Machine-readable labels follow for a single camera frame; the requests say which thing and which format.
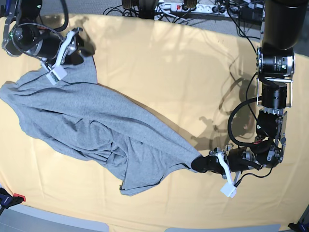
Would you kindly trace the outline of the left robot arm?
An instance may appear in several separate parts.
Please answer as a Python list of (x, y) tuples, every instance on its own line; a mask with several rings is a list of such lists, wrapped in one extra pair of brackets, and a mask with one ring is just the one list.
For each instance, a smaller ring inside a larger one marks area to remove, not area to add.
[[(215, 148), (206, 157), (196, 158), (191, 166), (199, 173), (213, 172), (228, 177), (231, 173), (251, 174), (251, 170), (272, 170), (283, 160), (286, 146), (283, 131), (286, 108), (292, 106), (294, 46), (301, 34), (308, 7), (306, 0), (267, 0), (264, 31), (257, 49), (257, 81), (255, 98), (246, 99), (230, 114), (227, 132), (235, 149)], [(235, 115), (243, 107), (256, 103), (260, 107), (253, 117), (256, 121), (254, 142), (241, 142), (232, 132)]]

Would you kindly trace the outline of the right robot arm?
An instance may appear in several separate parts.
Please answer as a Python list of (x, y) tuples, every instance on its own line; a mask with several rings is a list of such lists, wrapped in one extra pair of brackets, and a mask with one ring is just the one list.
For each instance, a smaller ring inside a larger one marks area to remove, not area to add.
[(40, 61), (52, 74), (58, 74), (64, 65), (78, 65), (95, 53), (93, 45), (80, 36), (81, 27), (66, 35), (62, 32), (69, 24), (66, 2), (61, 1), (64, 23), (52, 28), (38, 22), (41, 0), (4, 0), (0, 3), (0, 16), (5, 18), (1, 47), (12, 57), (25, 54)]

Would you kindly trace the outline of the black robot base post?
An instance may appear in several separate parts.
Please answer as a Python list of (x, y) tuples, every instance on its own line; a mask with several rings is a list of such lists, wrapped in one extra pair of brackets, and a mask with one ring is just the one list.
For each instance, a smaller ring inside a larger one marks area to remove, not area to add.
[(158, 2), (159, 0), (139, 0), (139, 18), (153, 20)]

